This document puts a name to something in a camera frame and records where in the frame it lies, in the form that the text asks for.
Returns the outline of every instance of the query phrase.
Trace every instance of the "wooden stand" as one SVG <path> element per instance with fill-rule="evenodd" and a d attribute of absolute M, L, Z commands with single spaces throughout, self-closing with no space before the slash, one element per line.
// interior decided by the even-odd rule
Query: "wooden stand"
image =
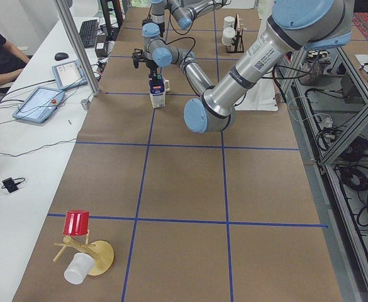
<path fill-rule="evenodd" d="M 243 28 L 240 24 L 240 15 L 235 15 L 235 22 L 234 22 L 234 29 L 235 29 L 235 38 L 233 39 L 232 45 L 226 46 L 227 53 L 242 53 L 244 52 L 244 43 L 242 40 Z"/>
<path fill-rule="evenodd" d="M 90 270 L 90 276 L 98 276 L 106 272 L 114 261 L 114 249 L 108 242 L 98 240 L 89 244 L 89 233 L 86 235 L 85 244 L 80 244 L 72 236 L 66 235 L 63 243 L 54 243 L 56 246 L 62 247 L 59 253 L 52 260 L 57 261 L 67 247 L 73 247 L 79 252 L 85 253 L 94 259 L 94 266 Z"/>

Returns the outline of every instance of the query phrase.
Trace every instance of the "computer mouse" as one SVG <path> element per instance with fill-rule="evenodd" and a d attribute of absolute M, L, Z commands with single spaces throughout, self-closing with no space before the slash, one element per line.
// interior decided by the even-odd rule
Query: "computer mouse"
<path fill-rule="evenodd" d="M 69 58 L 69 55 L 65 52 L 56 53 L 55 57 L 54 57 L 55 61 L 61 61 L 61 60 L 65 60 L 67 58 Z"/>

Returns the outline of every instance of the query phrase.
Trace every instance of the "keyboard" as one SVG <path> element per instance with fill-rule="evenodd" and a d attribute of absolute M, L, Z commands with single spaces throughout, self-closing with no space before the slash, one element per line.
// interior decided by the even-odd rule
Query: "keyboard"
<path fill-rule="evenodd" d="M 98 22 L 97 20 L 83 21 L 79 35 L 84 48 L 94 47 L 96 44 Z"/>

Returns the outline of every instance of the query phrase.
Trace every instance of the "white cup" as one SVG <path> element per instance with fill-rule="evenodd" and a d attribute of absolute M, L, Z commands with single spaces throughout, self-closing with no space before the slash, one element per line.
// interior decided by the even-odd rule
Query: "white cup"
<path fill-rule="evenodd" d="M 234 17 L 231 17 L 231 16 L 225 17 L 224 18 L 223 29 L 228 28 L 228 27 L 234 28 L 234 23 L 235 23 L 235 18 Z"/>
<path fill-rule="evenodd" d="M 81 284 L 94 266 L 94 259 L 85 253 L 76 253 L 64 272 L 66 281 Z"/>
<path fill-rule="evenodd" d="M 233 43 L 233 39 L 235 38 L 235 29 L 228 27 L 223 30 L 223 36 L 221 37 L 221 42 L 230 46 Z"/>

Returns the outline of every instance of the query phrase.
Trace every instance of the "red cup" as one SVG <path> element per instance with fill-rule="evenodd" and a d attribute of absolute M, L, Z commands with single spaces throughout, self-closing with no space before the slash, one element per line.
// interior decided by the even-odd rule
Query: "red cup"
<path fill-rule="evenodd" d="M 89 212 L 84 210 L 70 210 L 66 213 L 64 235 L 82 236 L 88 233 Z"/>

